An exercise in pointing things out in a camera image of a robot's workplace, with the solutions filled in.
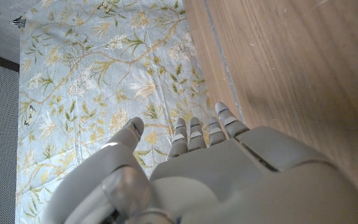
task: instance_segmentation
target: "robotic hand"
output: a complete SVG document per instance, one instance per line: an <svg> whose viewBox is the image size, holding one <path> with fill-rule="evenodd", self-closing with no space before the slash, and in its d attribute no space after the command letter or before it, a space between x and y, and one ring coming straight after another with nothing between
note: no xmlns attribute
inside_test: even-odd
<svg viewBox="0 0 358 224"><path fill-rule="evenodd" d="M167 161L149 179L132 155L144 130L130 119L58 186L43 222L358 223L358 191L326 157L267 127L247 128L223 103L209 121L179 118Z"/></svg>

